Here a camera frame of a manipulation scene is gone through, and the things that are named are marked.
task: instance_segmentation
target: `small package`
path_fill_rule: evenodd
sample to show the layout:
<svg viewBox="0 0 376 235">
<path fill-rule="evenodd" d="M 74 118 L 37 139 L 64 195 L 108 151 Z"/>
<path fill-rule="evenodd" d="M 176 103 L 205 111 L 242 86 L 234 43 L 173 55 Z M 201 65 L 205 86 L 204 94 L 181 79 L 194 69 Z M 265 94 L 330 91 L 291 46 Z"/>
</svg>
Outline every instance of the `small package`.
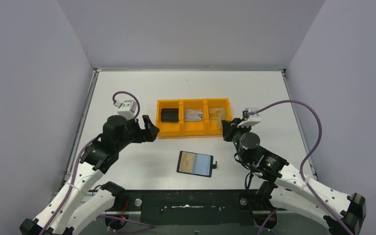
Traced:
<svg viewBox="0 0 376 235">
<path fill-rule="evenodd" d="M 210 116 L 210 120 L 218 120 L 221 112 L 225 112 L 224 108 L 210 108 L 208 109 L 208 113 Z"/>
<path fill-rule="evenodd" d="M 187 109 L 185 110 L 185 121 L 201 121 L 202 120 L 202 111 Z"/>
</svg>

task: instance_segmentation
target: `cable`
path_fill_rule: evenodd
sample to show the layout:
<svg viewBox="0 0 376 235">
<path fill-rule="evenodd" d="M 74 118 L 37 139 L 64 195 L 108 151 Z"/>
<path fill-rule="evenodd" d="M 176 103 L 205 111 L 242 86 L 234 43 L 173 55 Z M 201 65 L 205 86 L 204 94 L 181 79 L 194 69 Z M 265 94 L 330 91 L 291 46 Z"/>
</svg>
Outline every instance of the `cable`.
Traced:
<svg viewBox="0 0 376 235">
<path fill-rule="evenodd" d="M 267 224 L 267 222 L 269 221 L 269 219 L 274 216 L 274 214 L 276 214 L 276 212 L 278 211 L 279 208 L 276 208 L 274 209 L 268 216 L 267 218 L 264 220 L 264 222 L 262 223 L 262 225 L 260 226 L 260 228 L 258 229 L 258 232 L 257 232 L 257 235 L 260 235 L 260 233 L 263 231 L 263 229 L 267 229 L 265 228 L 264 226 Z"/>
<path fill-rule="evenodd" d="M 155 226 L 154 225 L 150 225 L 150 224 L 145 224 L 145 223 L 141 223 L 141 222 L 137 222 L 137 221 L 133 221 L 133 220 L 129 220 L 129 219 L 122 219 L 122 218 L 119 218 L 119 217 L 115 217 L 115 216 L 110 216 L 110 215 L 105 215 L 105 214 L 101 214 L 98 216 L 98 218 L 108 218 L 108 219 L 113 219 L 113 221 L 111 221 L 107 227 L 109 228 L 110 225 L 116 221 L 114 220 L 118 220 L 118 221 L 124 221 L 124 222 L 127 222 L 127 223 L 132 223 L 132 224 L 139 224 L 139 225 L 142 225 L 142 226 L 147 226 L 147 228 L 145 229 L 140 229 L 140 230 L 134 230 L 134 231 L 114 231 L 116 233 L 120 233 L 120 234 L 135 234 L 135 233 L 141 233 L 141 232 L 144 232 L 144 231 L 147 231 L 147 230 L 151 230 L 151 229 L 154 229 Z"/>
<path fill-rule="evenodd" d="M 129 95 L 130 97 L 132 97 L 136 101 L 136 104 L 138 105 L 138 111 L 136 112 L 135 116 L 133 116 L 133 119 L 136 119 L 139 116 L 139 113 L 141 112 L 141 104 L 139 103 L 139 100 L 136 98 L 136 96 L 134 96 L 130 92 L 119 91 L 119 92 L 116 92 L 116 93 L 113 94 L 113 97 L 112 97 L 113 104 L 116 104 L 117 100 L 115 98 L 116 98 L 116 95 L 118 95 L 118 94 Z"/>
<path fill-rule="evenodd" d="M 248 173 L 246 175 L 246 178 L 244 179 L 244 188 L 245 189 L 250 189 L 250 185 L 252 183 L 252 178 L 253 178 L 253 174 L 252 172 L 250 171 L 250 173 Z"/>
<path fill-rule="evenodd" d="M 278 105 L 278 104 L 283 104 L 283 103 L 295 103 L 295 104 L 300 104 L 302 106 L 305 106 L 307 109 L 310 110 L 310 112 L 313 114 L 313 116 L 315 117 L 316 119 L 316 122 L 318 123 L 318 139 L 316 140 L 315 144 L 313 145 L 312 149 L 308 152 L 308 154 L 306 155 L 306 157 L 302 160 L 301 162 L 301 165 L 299 167 L 299 171 L 300 171 L 300 174 L 301 174 L 301 177 L 303 179 L 303 181 L 306 180 L 306 177 L 304 175 L 304 164 L 305 162 L 309 159 L 309 157 L 312 155 L 312 153 L 315 151 L 315 149 L 318 147 L 319 143 L 321 142 L 321 137 L 322 137 L 322 125 L 321 125 L 321 120 L 319 119 L 319 116 L 318 114 L 315 112 L 315 110 L 312 109 L 312 107 L 310 107 L 309 105 L 307 105 L 306 103 L 303 103 L 301 101 L 298 101 L 298 100 L 281 100 L 281 101 L 278 101 L 278 102 L 275 102 L 273 104 L 270 104 L 270 105 L 267 105 L 266 107 L 260 109 L 260 110 L 257 110 L 257 111 L 253 111 L 253 112 L 248 112 L 247 114 L 248 115 L 254 115 L 254 114 L 258 114 L 260 112 L 263 112 L 264 110 L 268 109 L 268 108 L 271 108 L 275 105 Z M 312 186 L 308 183 L 306 184 L 308 189 L 313 193 L 313 195 L 316 197 L 316 199 L 318 199 L 318 201 L 328 210 L 328 212 L 330 214 L 332 214 L 332 216 L 335 218 L 335 220 L 345 229 L 345 231 L 347 231 L 347 233 L 349 235 L 354 235 L 351 230 L 344 224 L 344 222 L 341 221 L 341 219 L 339 218 L 339 215 L 332 210 L 331 207 L 329 207 L 320 197 L 319 195 L 316 193 L 316 191 L 312 188 Z"/>
<path fill-rule="evenodd" d="M 43 235 L 45 233 L 45 231 L 48 229 L 49 225 L 53 222 L 54 218 L 57 216 L 58 212 L 61 210 L 61 208 L 64 206 L 64 204 L 67 202 L 68 198 L 70 197 L 70 194 L 71 194 L 71 191 L 72 191 L 72 186 L 74 185 L 74 181 L 75 181 L 75 177 L 77 175 L 77 168 L 78 168 L 78 164 L 80 163 L 80 159 L 84 153 L 84 150 L 91 144 L 93 143 L 93 141 L 97 140 L 99 137 L 101 136 L 101 134 L 99 134 L 96 138 L 92 139 L 91 141 L 89 141 L 87 144 L 84 145 L 84 147 L 80 150 L 80 152 L 78 153 L 78 156 L 77 156 L 77 159 L 75 160 L 75 163 L 74 163 L 74 168 L 72 170 L 72 174 L 71 174 L 71 182 L 70 182 L 70 186 L 69 186 L 69 189 L 67 190 L 67 193 L 66 193 L 66 196 L 64 197 L 64 199 L 61 201 L 60 205 L 57 207 L 57 209 L 54 211 L 54 213 L 52 214 L 52 216 L 49 218 L 49 220 L 47 221 L 47 223 L 44 225 L 43 229 L 41 229 L 41 232 L 38 234 L 38 235 Z"/>
<path fill-rule="evenodd" d="M 98 187 L 101 187 L 102 185 L 97 185 L 94 189 L 93 189 L 93 192 L 92 192 L 92 196 L 94 197 L 94 192 L 96 191 L 96 188 Z"/>
<path fill-rule="evenodd" d="M 123 216 L 123 212 L 125 212 L 127 210 L 127 208 L 129 207 L 129 201 L 126 201 L 126 206 L 120 211 L 120 216 L 122 217 L 122 219 L 126 219 L 124 216 Z"/>
</svg>

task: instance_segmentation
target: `card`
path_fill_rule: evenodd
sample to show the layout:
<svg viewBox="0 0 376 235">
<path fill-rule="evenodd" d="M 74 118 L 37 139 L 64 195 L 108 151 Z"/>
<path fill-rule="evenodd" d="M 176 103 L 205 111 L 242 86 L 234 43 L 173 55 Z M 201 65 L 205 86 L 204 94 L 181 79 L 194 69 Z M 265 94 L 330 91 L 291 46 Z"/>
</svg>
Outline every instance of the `card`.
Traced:
<svg viewBox="0 0 376 235">
<path fill-rule="evenodd" d="M 213 156 L 181 151 L 179 154 L 179 173 L 211 177 Z"/>
</svg>

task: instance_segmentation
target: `metal edge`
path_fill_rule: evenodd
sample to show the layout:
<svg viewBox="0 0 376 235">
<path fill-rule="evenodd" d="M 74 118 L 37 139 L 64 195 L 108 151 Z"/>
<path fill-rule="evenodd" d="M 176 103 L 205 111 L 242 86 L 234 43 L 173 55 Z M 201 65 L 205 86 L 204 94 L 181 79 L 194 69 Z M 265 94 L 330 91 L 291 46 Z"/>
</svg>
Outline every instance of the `metal edge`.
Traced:
<svg viewBox="0 0 376 235">
<path fill-rule="evenodd" d="M 289 99 L 292 99 L 292 95 L 290 94 L 290 90 L 289 90 L 289 85 L 287 84 L 287 78 L 286 78 L 285 71 L 286 70 L 281 70 L 282 76 L 283 76 L 283 81 L 284 81 L 284 84 L 286 86 L 287 95 L 289 96 Z M 301 125 L 301 121 L 299 120 L 299 116 L 298 116 L 298 113 L 296 112 L 295 104 L 293 104 L 293 103 L 292 103 L 292 109 L 293 109 L 293 113 L 295 114 L 296 122 L 298 123 L 299 132 L 301 133 L 302 142 L 304 144 L 305 151 L 306 151 L 306 153 L 308 153 L 309 152 L 309 148 L 307 146 L 307 142 L 306 142 L 306 139 L 305 139 L 304 131 L 303 131 L 302 125 Z M 315 165 L 312 162 L 312 157 L 309 157 L 308 161 L 309 161 L 310 169 L 312 170 L 313 178 L 315 180 L 318 180 L 318 174 L 316 173 Z"/>
<path fill-rule="evenodd" d="M 215 67 L 215 66 L 195 66 L 195 67 L 186 67 L 186 68 L 138 68 L 138 67 L 129 67 L 129 68 L 99 68 L 99 70 L 106 71 L 281 71 L 281 69 L 272 68 L 272 67 Z"/>
<path fill-rule="evenodd" d="M 83 128 L 84 128 L 84 123 L 86 122 L 87 113 L 89 112 L 90 103 L 91 103 L 91 100 L 92 100 L 92 97 L 93 97 L 94 89 L 95 89 L 97 78 L 98 78 L 100 71 L 101 71 L 100 69 L 94 69 L 94 71 L 93 71 L 93 76 L 92 76 L 92 79 L 90 81 L 89 90 L 87 91 L 87 97 L 86 97 L 86 103 L 84 105 L 83 115 L 81 116 L 81 120 L 80 120 L 80 123 L 78 125 L 77 135 L 76 135 L 76 138 L 75 138 L 75 141 L 74 141 L 74 145 L 73 145 L 71 155 L 70 155 L 69 165 L 67 167 L 67 172 L 66 172 L 66 175 L 65 175 L 65 178 L 64 178 L 65 181 L 68 180 L 68 178 L 71 174 L 71 171 L 72 171 L 73 162 L 75 160 L 75 156 L 76 156 L 77 151 L 78 151 L 78 144 L 80 143 L 81 134 L 83 133 Z"/>
</svg>

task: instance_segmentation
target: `red wire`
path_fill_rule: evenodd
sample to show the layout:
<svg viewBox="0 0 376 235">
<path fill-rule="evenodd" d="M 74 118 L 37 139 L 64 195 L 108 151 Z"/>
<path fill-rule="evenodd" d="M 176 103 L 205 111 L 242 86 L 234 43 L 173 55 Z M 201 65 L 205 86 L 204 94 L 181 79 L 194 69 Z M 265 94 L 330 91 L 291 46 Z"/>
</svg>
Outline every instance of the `red wire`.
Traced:
<svg viewBox="0 0 376 235">
<path fill-rule="evenodd" d="M 122 211 L 120 212 L 120 216 L 122 217 L 122 219 L 126 219 L 124 216 L 123 216 L 123 212 L 125 212 L 127 210 L 127 208 L 129 207 L 129 201 L 126 202 L 126 206 L 124 207 L 124 209 L 122 209 Z"/>
</svg>

